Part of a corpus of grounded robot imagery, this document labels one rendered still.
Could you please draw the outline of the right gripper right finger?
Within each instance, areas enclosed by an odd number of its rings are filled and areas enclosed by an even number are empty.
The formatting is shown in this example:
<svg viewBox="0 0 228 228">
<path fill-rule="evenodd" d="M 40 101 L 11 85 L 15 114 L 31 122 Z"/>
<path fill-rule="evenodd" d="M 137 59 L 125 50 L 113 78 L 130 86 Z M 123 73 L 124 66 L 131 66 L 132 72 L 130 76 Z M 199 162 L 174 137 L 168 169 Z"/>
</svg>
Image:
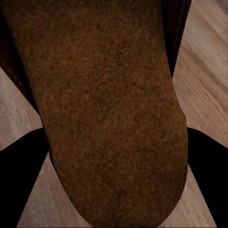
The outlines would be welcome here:
<svg viewBox="0 0 228 228">
<path fill-rule="evenodd" d="M 217 228 L 228 228 L 228 148 L 187 127 L 188 164 Z"/>
</svg>

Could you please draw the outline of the sandal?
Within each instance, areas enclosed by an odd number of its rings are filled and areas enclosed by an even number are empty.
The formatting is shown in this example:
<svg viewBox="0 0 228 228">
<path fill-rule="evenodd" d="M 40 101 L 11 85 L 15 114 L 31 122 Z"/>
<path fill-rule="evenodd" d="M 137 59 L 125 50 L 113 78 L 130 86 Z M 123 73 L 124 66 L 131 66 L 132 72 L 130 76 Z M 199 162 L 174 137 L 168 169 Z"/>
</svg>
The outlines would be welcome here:
<svg viewBox="0 0 228 228">
<path fill-rule="evenodd" d="M 172 77 L 191 0 L 0 0 L 0 67 L 94 228 L 157 228 L 184 190 Z"/>
</svg>

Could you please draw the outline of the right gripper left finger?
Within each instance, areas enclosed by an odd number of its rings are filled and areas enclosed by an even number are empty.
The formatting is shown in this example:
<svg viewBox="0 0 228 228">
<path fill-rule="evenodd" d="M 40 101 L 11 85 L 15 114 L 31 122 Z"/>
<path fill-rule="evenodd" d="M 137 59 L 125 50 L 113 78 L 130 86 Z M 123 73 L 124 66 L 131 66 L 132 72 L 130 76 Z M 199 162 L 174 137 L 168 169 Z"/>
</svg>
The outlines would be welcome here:
<svg viewBox="0 0 228 228">
<path fill-rule="evenodd" d="M 0 152 L 0 228 L 16 228 L 48 153 L 44 128 Z"/>
</svg>

